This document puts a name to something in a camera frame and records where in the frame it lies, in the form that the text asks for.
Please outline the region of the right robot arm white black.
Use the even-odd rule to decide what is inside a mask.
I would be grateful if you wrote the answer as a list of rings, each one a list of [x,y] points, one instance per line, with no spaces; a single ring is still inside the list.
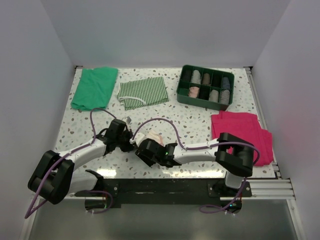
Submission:
[[[222,189],[230,197],[243,188],[243,181],[252,176],[253,166],[260,158],[260,152],[253,144],[226,132],[213,140],[186,146],[178,143],[161,145],[142,133],[130,143],[137,147],[135,154],[150,167],[154,164],[172,168],[193,162],[217,162],[226,169]]]

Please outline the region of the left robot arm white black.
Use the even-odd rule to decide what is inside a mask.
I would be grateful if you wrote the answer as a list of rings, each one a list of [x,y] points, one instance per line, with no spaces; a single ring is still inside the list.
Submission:
[[[111,121],[92,140],[67,151],[46,151],[31,175],[27,187],[50,203],[60,203],[68,194],[84,190],[84,183],[76,183],[73,172],[88,162],[103,157],[116,148],[124,153],[131,152],[132,130],[120,119]]]

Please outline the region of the white pink-trimmed underwear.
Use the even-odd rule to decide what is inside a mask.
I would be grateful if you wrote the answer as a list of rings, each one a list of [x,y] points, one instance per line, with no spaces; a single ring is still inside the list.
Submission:
[[[161,136],[159,133],[155,132],[153,129],[151,129],[151,130],[147,133],[146,137],[147,137],[148,139],[155,140],[155,141],[156,141],[157,143],[159,143],[161,146],[164,146],[162,136]]]

